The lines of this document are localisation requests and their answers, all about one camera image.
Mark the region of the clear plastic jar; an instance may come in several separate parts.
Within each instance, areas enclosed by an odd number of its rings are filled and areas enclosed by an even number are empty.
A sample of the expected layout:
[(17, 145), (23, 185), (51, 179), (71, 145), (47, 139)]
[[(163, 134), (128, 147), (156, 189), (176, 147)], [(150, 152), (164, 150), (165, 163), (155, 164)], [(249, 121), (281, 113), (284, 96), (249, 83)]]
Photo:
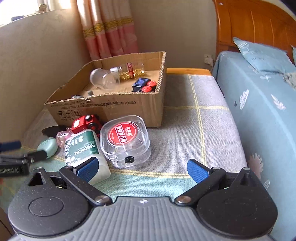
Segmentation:
[(97, 88), (111, 90), (120, 85), (120, 76), (116, 72), (97, 68), (90, 73), (90, 82)]

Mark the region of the glass bottle gold contents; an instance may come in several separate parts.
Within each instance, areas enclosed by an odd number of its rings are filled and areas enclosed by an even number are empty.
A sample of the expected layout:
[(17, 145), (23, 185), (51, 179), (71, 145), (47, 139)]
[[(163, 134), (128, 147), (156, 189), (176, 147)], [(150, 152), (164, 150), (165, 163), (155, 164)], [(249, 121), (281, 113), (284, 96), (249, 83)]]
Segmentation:
[(144, 64), (142, 62), (128, 62), (120, 66), (112, 67), (110, 71), (116, 72), (121, 81), (145, 75)]

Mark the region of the mint green earbud case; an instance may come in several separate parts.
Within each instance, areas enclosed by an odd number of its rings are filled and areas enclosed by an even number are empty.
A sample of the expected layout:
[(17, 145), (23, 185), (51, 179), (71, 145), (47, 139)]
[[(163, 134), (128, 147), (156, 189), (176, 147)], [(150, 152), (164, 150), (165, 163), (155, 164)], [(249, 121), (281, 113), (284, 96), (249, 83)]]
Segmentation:
[(47, 159), (54, 156), (58, 150), (58, 144), (55, 138), (47, 138), (46, 140), (42, 141), (38, 147), (37, 151), (45, 151), (47, 154)]

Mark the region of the white green medical bottle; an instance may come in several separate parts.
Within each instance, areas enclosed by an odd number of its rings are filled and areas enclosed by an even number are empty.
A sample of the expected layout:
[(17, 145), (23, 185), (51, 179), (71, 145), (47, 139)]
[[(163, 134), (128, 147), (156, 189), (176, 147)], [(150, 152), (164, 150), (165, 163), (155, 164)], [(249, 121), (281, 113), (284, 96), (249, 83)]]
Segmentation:
[(99, 144), (99, 139), (93, 130), (84, 130), (73, 135), (67, 139), (64, 146), (66, 165), (78, 166), (92, 156), (97, 156), (100, 164), (104, 161), (107, 163)]

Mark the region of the black oval device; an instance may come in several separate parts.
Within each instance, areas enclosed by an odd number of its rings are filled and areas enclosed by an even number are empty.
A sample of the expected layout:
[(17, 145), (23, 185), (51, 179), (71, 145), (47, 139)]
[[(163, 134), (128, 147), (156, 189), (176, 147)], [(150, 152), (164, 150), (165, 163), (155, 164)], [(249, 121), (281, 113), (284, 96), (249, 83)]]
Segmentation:
[(42, 130), (42, 134), (49, 138), (55, 138), (58, 132), (62, 132), (65, 130), (67, 130), (66, 126), (51, 126), (44, 128)]

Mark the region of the pink clear toy pouch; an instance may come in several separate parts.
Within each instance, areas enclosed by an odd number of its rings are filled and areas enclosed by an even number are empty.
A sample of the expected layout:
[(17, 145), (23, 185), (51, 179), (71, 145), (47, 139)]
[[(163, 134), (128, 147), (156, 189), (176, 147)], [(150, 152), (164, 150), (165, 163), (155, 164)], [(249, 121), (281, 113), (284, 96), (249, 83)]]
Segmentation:
[(60, 131), (56, 135), (56, 142), (60, 148), (64, 148), (67, 139), (69, 139), (73, 135), (71, 130)]

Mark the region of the red wooden toy train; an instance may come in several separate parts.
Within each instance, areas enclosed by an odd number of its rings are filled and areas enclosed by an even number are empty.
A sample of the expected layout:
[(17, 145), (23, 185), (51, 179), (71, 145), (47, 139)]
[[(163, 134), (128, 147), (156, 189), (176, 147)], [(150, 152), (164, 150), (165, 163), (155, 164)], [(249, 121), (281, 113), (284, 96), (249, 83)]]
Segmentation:
[(101, 128), (102, 123), (99, 117), (96, 114), (88, 114), (76, 119), (72, 124), (71, 131), (77, 134), (84, 130), (93, 130), (99, 137)]

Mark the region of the grey green plaid blanket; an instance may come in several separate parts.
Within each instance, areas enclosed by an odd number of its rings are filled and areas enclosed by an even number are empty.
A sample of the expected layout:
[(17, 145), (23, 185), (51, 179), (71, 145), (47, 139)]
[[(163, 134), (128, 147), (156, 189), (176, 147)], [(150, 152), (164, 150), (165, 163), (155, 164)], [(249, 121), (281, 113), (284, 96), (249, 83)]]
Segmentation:
[(211, 76), (168, 75), (162, 124), (148, 130), (151, 157), (111, 175), (96, 188), (117, 196), (176, 198), (195, 185), (187, 162), (239, 172), (247, 165), (229, 107)]

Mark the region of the clear box red label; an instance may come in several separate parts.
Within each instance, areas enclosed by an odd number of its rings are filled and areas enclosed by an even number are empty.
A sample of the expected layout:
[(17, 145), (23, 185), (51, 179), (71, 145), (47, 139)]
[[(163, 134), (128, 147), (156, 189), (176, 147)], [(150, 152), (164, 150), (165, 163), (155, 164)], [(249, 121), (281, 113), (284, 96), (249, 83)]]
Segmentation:
[(152, 150), (144, 120), (137, 115), (110, 120), (100, 130), (100, 149), (118, 169), (146, 162)]

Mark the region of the brown cardboard box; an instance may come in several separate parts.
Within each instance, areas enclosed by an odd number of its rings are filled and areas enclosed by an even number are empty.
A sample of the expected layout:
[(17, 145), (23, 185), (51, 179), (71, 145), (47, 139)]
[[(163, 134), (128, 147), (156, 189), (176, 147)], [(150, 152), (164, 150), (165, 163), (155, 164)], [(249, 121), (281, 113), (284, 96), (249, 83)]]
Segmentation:
[[(70, 126), (83, 115), (97, 114), (102, 122), (126, 115), (140, 116), (149, 128), (162, 124), (166, 88), (166, 52), (119, 55), (91, 61), (48, 98), (44, 106), (59, 125)], [(156, 82), (151, 92), (133, 92), (135, 79), (126, 80), (112, 90), (97, 89), (90, 83), (94, 69), (110, 69), (128, 62), (141, 62), (145, 77)]]

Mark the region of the blue patterned pillow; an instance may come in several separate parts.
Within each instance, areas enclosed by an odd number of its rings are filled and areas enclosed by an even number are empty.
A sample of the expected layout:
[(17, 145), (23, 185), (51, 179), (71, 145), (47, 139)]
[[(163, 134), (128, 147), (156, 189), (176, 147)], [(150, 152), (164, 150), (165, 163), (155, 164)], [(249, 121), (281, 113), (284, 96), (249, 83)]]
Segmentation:
[(244, 59), (259, 72), (275, 72), (281, 74), (295, 72), (295, 66), (287, 53), (281, 49), (233, 38)]

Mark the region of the pink patterned curtain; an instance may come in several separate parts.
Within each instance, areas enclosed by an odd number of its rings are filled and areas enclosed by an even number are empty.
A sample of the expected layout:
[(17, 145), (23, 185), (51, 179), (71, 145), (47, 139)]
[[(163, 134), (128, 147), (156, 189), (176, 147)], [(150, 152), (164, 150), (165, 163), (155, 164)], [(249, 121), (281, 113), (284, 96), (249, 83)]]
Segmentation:
[(92, 60), (138, 52), (129, 1), (84, 0), (76, 4)]

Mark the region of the wooden bed headboard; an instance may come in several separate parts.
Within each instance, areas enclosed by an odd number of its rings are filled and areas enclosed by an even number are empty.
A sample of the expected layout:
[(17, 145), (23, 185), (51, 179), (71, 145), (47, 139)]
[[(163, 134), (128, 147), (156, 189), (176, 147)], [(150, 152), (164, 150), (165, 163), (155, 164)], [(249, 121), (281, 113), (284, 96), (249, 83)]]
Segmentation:
[(237, 52), (233, 38), (265, 44), (286, 51), (293, 61), (295, 19), (266, 1), (213, 1), (217, 16), (216, 55)]

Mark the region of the white wall socket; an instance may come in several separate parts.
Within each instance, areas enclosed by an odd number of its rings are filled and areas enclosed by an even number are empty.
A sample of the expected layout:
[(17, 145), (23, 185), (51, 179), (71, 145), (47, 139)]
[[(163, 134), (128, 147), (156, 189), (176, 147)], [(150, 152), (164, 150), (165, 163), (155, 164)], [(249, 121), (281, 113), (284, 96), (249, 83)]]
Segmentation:
[(213, 67), (214, 65), (214, 60), (212, 58), (212, 55), (210, 54), (205, 54), (204, 55), (204, 63), (207, 65), (210, 65), (211, 67)]

